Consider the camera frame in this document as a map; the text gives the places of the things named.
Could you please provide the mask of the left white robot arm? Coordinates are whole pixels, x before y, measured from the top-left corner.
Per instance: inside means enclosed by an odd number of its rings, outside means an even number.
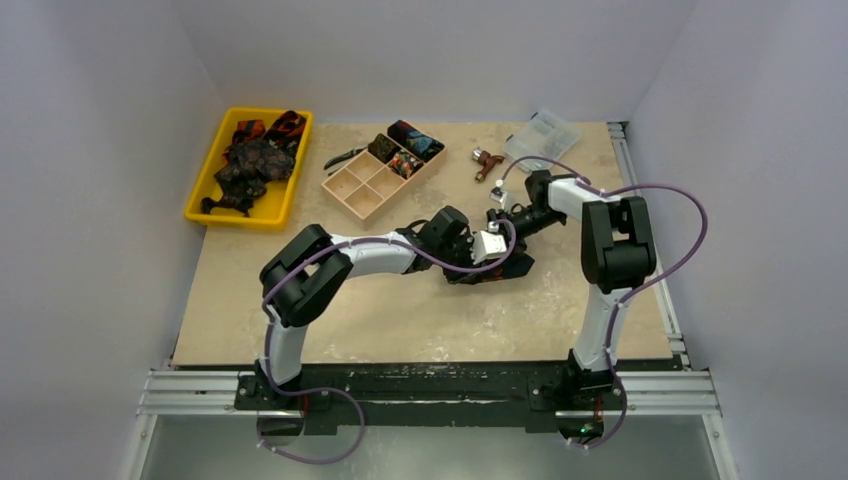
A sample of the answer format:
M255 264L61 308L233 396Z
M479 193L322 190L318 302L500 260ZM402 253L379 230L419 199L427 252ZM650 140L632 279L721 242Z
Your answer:
M259 395L272 408L297 399L296 377L309 325L328 308L345 281L376 274L404 275L438 265L474 275L498 265L512 250L510 228L492 223L472 232L466 217L444 207L430 220L383 235L351 237L321 225L302 230L261 271L261 308L269 318L258 362Z

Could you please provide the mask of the dark orange floral tie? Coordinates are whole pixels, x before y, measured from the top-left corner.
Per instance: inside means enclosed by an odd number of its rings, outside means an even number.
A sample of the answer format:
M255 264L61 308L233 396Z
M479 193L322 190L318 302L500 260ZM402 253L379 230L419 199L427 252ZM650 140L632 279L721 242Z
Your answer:
M487 276L482 283L511 280L526 276L535 264L535 259L523 250L513 251L509 257L497 267L491 268L495 260L485 261L481 267L487 267L484 271Z

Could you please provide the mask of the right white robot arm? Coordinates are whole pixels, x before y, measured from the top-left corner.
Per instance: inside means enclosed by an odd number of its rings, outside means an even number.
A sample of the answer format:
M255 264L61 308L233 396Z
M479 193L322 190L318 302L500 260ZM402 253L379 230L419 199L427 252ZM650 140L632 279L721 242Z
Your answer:
M656 270L657 255L646 201L592 187L574 174L536 170L525 180L529 202L512 201L503 180L490 192L499 203L491 220L512 222L518 238L555 223L580 225L580 265L589 285L581 331L569 351L556 395L584 407L615 387L620 323L632 297Z

